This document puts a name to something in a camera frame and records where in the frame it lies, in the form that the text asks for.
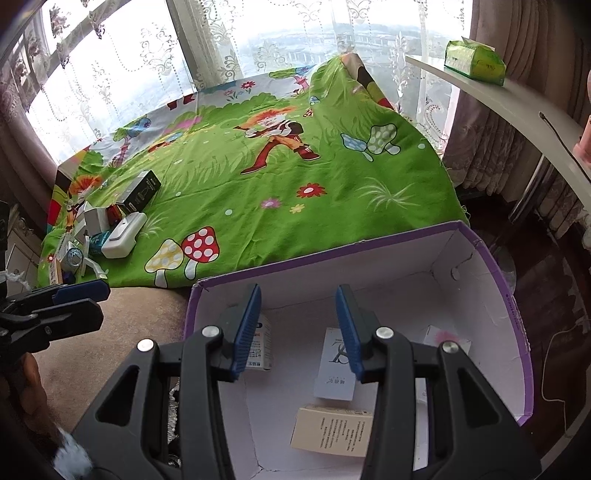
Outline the teal tissue pack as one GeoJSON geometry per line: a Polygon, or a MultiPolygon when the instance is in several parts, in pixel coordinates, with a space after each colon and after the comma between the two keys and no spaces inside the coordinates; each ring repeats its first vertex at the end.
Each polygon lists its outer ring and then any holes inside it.
{"type": "Polygon", "coordinates": [[[101,232],[99,234],[93,235],[88,240],[89,246],[89,255],[91,257],[100,257],[103,256],[102,247],[106,243],[108,237],[110,236],[110,231],[101,232]]]}

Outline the white plastic device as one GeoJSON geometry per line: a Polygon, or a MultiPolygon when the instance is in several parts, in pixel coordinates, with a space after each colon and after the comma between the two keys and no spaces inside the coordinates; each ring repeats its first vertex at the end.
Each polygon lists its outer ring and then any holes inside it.
{"type": "Polygon", "coordinates": [[[147,221],[142,212],[126,215],[111,231],[101,247],[102,255],[107,259],[127,257],[136,245],[136,237],[147,221]]]}

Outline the beige sofa cushion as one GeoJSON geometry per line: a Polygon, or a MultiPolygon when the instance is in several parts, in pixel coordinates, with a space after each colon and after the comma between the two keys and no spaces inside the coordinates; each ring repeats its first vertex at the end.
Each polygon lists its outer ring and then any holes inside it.
{"type": "Polygon", "coordinates": [[[100,303],[103,323],[98,331],[55,341],[36,353],[54,422],[72,431],[140,340],[150,338],[158,344],[181,340],[189,295],[188,287],[114,288],[100,303]]]}

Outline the white rectangular box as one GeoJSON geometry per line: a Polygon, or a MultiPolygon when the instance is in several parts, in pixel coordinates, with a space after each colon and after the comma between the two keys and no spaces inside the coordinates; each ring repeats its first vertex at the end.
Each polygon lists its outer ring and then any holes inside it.
{"type": "Polygon", "coordinates": [[[83,213],[86,231],[90,237],[110,230],[107,209],[91,207],[83,213]]]}

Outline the white box pink print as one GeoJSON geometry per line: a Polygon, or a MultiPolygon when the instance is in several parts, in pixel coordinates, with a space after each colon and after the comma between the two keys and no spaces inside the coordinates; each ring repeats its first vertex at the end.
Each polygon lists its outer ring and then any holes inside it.
{"type": "Polygon", "coordinates": [[[437,347],[445,342],[453,342],[458,344],[462,350],[468,354],[470,352],[472,342],[469,339],[458,336],[448,330],[438,328],[430,325],[423,340],[425,345],[437,347]]]}

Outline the black tall box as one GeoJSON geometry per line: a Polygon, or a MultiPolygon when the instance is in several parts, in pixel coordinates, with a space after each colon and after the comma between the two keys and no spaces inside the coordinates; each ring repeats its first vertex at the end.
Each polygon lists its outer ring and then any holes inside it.
{"type": "Polygon", "coordinates": [[[125,214],[142,212],[160,186],[161,183],[152,170],[141,171],[118,196],[115,204],[125,214]]]}

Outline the beige text box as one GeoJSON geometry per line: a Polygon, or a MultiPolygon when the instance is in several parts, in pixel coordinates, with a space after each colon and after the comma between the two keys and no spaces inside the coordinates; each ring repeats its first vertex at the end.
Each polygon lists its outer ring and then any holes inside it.
{"type": "Polygon", "coordinates": [[[319,406],[297,411],[290,446],[326,455],[362,458],[367,454],[373,414],[319,406]]]}

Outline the white logo box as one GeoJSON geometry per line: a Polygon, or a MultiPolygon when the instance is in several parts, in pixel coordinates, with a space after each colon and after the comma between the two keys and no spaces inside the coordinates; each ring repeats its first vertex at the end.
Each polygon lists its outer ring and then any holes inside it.
{"type": "Polygon", "coordinates": [[[325,330],[324,344],[314,395],[325,400],[352,401],[356,376],[349,368],[349,356],[339,328],[325,330]]]}

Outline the small medicine box red-blue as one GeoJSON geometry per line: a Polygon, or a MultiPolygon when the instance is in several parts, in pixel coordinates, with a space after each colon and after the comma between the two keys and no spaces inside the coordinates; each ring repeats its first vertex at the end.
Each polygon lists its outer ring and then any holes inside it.
{"type": "Polygon", "coordinates": [[[246,361],[246,368],[259,371],[269,371],[273,363],[273,352],[271,351],[271,325],[266,315],[260,314],[256,324],[252,344],[249,349],[249,358],[246,361]]]}

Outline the purple white cardboard box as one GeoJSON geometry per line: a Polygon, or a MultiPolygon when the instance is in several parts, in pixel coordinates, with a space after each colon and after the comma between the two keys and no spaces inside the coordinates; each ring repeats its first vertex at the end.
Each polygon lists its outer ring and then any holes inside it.
{"type": "MultiPolygon", "coordinates": [[[[414,343],[424,344],[430,325],[469,339],[467,355],[520,428],[532,414],[532,365],[516,302],[487,247],[461,222],[200,281],[189,300],[188,331],[212,323],[238,303],[250,284],[262,290],[273,365],[221,386],[229,455],[239,479],[364,479],[366,456],[326,455],[290,446],[301,407],[363,410],[374,417],[375,383],[356,380],[349,402],[314,395],[325,330],[341,330],[335,293],[342,285],[351,287],[356,302],[374,312],[381,324],[414,343]]],[[[416,469],[428,460],[427,414],[426,382],[419,379],[416,469]]]]}

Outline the green cartoon cloth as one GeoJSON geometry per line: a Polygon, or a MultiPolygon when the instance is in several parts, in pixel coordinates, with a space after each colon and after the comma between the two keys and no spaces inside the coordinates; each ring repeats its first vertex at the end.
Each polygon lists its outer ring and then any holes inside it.
{"type": "Polygon", "coordinates": [[[120,206],[142,172],[159,188],[130,253],[94,255],[113,287],[185,287],[466,217],[430,141],[348,53],[188,94],[63,162],[39,285],[75,217],[120,206]]]}

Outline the white curved shelf table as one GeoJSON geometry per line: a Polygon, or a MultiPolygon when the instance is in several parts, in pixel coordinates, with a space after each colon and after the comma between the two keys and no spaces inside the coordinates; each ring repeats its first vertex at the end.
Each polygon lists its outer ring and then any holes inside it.
{"type": "Polygon", "coordinates": [[[467,78],[444,66],[408,55],[406,61],[458,87],[511,124],[558,170],[585,209],[590,208],[590,166],[573,157],[583,128],[536,91],[507,79],[497,86],[467,78]]]}

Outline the green tissue pack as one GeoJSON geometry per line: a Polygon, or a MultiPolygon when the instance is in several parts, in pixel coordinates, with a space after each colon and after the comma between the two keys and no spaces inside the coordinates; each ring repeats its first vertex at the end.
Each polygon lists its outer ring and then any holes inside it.
{"type": "Polygon", "coordinates": [[[448,42],[444,65],[472,80],[497,86],[503,86],[506,78],[506,64],[495,49],[466,38],[448,42]]]}

